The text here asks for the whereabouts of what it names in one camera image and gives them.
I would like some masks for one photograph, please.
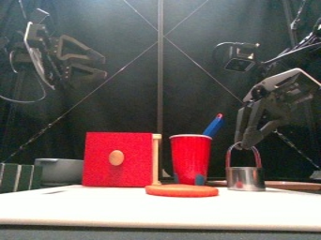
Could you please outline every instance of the metal cup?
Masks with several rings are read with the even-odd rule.
[[[254,153],[255,167],[231,167],[231,150],[235,143],[226,154],[226,180],[227,189],[239,191],[265,191],[265,174],[261,164],[259,153],[253,146],[250,150]]]

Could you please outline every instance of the blue marker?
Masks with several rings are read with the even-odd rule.
[[[208,137],[214,137],[218,129],[223,126],[223,114],[219,113],[216,114],[214,120],[211,121],[210,125],[207,126],[203,135],[208,136]]]

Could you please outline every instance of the metal pole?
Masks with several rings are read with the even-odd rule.
[[[163,0],[158,0],[158,87],[156,87],[156,132],[163,133],[163,53],[164,53],[164,12]],[[159,146],[158,174],[162,177],[162,147]]]

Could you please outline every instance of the gray bowl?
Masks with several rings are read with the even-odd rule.
[[[43,167],[43,186],[81,184],[84,161],[79,159],[37,158],[35,166]]]

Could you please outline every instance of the wooden knob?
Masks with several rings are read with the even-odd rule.
[[[109,164],[112,166],[119,166],[124,161],[124,154],[121,151],[119,150],[113,150],[111,153],[109,153]]]

